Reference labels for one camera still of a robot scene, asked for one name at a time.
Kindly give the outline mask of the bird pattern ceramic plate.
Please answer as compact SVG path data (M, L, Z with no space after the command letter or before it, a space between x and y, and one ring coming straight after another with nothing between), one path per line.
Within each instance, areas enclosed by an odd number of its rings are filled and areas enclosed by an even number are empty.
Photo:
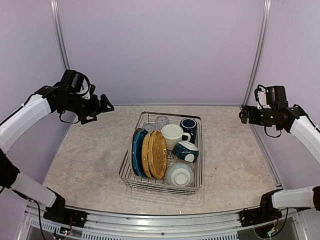
M140 127L136 128L136 129L134 130L133 135L132 135L132 138L131 138L131 144L133 144L134 139L135 139L135 136L136 136L140 131L142 131L142 130L143 130L143 129L140 128Z

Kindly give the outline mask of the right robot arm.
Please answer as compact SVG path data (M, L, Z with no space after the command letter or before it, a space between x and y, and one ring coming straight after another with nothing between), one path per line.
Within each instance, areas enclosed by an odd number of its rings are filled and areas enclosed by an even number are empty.
M320 161L320 128L315 125L309 115L298 105L279 110L244 106L239 112L243 124L251 124L278 131L285 130L298 140L314 157ZM289 190L278 190L262 195L260 207L256 210L256 218L266 222L276 210L282 208L320 210L320 186L300 187Z

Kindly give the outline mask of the yellow polka dot plate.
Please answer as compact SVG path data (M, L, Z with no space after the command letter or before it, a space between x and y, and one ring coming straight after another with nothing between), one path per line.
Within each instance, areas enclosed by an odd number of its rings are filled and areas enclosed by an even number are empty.
M150 179L152 179L153 177L149 169L148 150L149 150L149 140L153 133L154 133L154 130L147 133L147 135L143 139L142 149L141 149L142 168L145 175Z
M152 177L163 179L167 171L168 154L165 138L160 131L155 131L150 136L147 160Z

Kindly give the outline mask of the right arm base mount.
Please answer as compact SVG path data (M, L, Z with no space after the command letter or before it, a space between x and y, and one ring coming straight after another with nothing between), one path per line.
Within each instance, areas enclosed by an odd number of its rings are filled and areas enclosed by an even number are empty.
M239 212L239 218L242 227L259 225L274 220L279 220L282 217L282 212L279 209L261 210L257 208L244 208Z

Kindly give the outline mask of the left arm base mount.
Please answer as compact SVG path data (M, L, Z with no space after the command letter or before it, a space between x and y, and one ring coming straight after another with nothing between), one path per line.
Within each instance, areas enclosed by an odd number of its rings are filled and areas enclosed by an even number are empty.
M79 228L84 228L87 216L88 214L85 211L71 208L64 208L62 210L47 208L43 214L43 217L47 220Z

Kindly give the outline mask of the blue polka dot plate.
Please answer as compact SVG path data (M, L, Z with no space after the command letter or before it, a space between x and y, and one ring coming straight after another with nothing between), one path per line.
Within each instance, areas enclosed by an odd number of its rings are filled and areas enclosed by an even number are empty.
M142 164L142 147L145 136L148 134L148 131L143 129L139 131L133 138L132 144L132 166L135 174L137 176L146 178L147 175L144 172Z

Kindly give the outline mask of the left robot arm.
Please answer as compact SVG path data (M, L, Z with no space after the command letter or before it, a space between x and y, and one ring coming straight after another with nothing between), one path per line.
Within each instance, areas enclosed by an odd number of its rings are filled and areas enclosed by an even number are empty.
M57 221L66 222L70 211L65 207L64 198L21 173L8 159L7 153L25 132L51 113L74 113L78 122L84 125L96 121L99 114L114 109L105 94L97 96L92 90L73 94L57 87L42 87L0 124L0 185L45 206Z

